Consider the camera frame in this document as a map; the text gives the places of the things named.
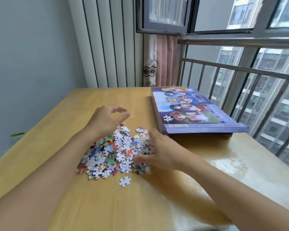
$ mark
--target pile of puzzle pieces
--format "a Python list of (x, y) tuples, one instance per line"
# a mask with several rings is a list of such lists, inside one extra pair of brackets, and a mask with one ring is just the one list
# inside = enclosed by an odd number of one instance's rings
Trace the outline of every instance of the pile of puzzle pieces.
[(89, 180), (99, 179), (100, 176), (107, 178), (111, 174), (114, 176), (118, 171), (129, 173), (132, 169), (137, 174), (143, 174), (147, 165), (132, 162), (133, 157), (138, 153), (151, 155), (154, 148), (147, 136), (147, 130), (139, 127), (136, 131), (139, 134), (131, 137), (131, 130), (125, 124), (120, 124), (110, 136), (99, 140), (87, 150), (77, 167), (77, 172), (81, 174), (86, 171)]

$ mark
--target metal railing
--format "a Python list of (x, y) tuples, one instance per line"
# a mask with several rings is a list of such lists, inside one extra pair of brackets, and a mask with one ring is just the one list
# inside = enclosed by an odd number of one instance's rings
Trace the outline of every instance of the metal railing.
[[(247, 68), (247, 67), (241, 67), (241, 66), (232, 66), (232, 65), (227, 65), (227, 64), (222, 64), (222, 63), (217, 63), (217, 62), (208, 62), (208, 61), (201, 61), (201, 60), (195, 60), (195, 59), (190, 59), (190, 58), (185, 58), (183, 57), (185, 47), (186, 45), (206, 45), (206, 46), (235, 46), (235, 47), (253, 47), (253, 48), (278, 48), (278, 49), (289, 49), (289, 38), (267, 38), (267, 39), (254, 39), (254, 38), (222, 38), (222, 39), (179, 39), (178, 44), (182, 44), (182, 50), (181, 50), (181, 58), (180, 58), (180, 64), (179, 64), (179, 72), (178, 72), (178, 78), (177, 78), (177, 86), (181, 86), (182, 84), (182, 64), (183, 62), (190, 62), (190, 70), (189, 70), (189, 77), (188, 77), (188, 82), (187, 86), (190, 85), (190, 79), (192, 76), (192, 69), (193, 69), (193, 64), (200, 64), (202, 65), (201, 69), (201, 74), (199, 78), (199, 83), (198, 83), (198, 90), (200, 90), (201, 82), (203, 79), (203, 74), (204, 74), (204, 69), (205, 66), (213, 66), (216, 67), (216, 72), (213, 77), (213, 82), (210, 86), (210, 93), (208, 99), (210, 100), (212, 98), (214, 86), (219, 74), (220, 68), (223, 69), (230, 69), (234, 70), (234, 74), (230, 80), (229, 87), (227, 89), (224, 101), (222, 103), (221, 109), (224, 110), (225, 104), (227, 102), (227, 99), (229, 97), (229, 93), (231, 89), (233, 88), (234, 85), (234, 80), (237, 77), (238, 71), (246, 72), (248, 73), (253, 73), (256, 74), (256, 78), (253, 81), (251, 88), (249, 89), (248, 96), (242, 106), (242, 109), (239, 113), (239, 116), (237, 118), (237, 122), (240, 121), (240, 119), (243, 116), (243, 113), (251, 99), (251, 96), (253, 95), (253, 92), (257, 86), (257, 83), (262, 75), (268, 76), (268, 77), (275, 77), (275, 78), (280, 78), (284, 79), (284, 83), (282, 84), (279, 92), (277, 93), (276, 97), (274, 98), (272, 104), (270, 105), (270, 108), (266, 111), (264, 118), (260, 122), (258, 128), (256, 129), (253, 138), (255, 139), (259, 133), (261, 132), (262, 128), (264, 127), (266, 121), (269, 119), (270, 115), (274, 111), (276, 105), (278, 104), (279, 100), (281, 99), (283, 93), (287, 89), (289, 85), (289, 74), (287, 73), (279, 73), (279, 72), (273, 72), (273, 71), (267, 71), (267, 70), (261, 70), (261, 69), (254, 69), (254, 68)], [(277, 157), (281, 155), (281, 153), (285, 150), (285, 148), (289, 144), (289, 137), (286, 139), (284, 144), (280, 147), (280, 149), (277, 151), (275, 154)]]

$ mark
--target black floral embroidery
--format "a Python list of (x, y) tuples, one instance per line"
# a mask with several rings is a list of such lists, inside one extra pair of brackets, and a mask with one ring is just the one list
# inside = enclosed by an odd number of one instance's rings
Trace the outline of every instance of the black floral embroidery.
[(154, 77), (156, 75), (156, 67), (151, 66), (149, 68), (149, 67), (145, 66), (143, 69), (143, 74), (144, 74), (144, 77), (148, 77), (148, 76)]
[(147, 87), (155, 87), (155, 84), (153, 84), (152, 81), (149, 81), (145, 84)]

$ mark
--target handrail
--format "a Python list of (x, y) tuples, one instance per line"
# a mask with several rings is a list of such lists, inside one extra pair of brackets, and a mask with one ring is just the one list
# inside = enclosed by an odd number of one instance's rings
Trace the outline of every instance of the handrail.
[(267, 75), (267, 76), (276, 77), (276, 78), (289, 79), (289, 74), (287, 73), (279, 73), (279, 72), (274, 72), (274, 71), (247, 68), (247, 67), (241, 67), (241, 66), (232, 66), (232, 65), (227, 65), (227, 64), (217, 63), (217, 62), (207, 62), (207, 61), (201, 61), (201, 60), (190, 59), (190, 58), (182, 58), (181, 60), (183, 62), (197, 63), (197, 64), (206, 65), (206, 66), (215, 66), (215, 67), (220, 67), (222, 69), (231, 69), (231, 70), (243, 71), (243, 72), (248, 72), (248, 73)]
[(178, 44), (289, 49), (289, 37), (283, 38), (181, 38)]

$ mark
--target person's right arm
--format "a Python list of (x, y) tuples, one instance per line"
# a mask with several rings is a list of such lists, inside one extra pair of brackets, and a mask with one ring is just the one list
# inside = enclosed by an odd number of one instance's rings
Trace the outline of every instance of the person's right arm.
[(241, 231), (289, 231), (289, 210), (220, 171), (157, 130), (150, 131), (155, 153), (137, 155), (150, 163), (193, 177)]

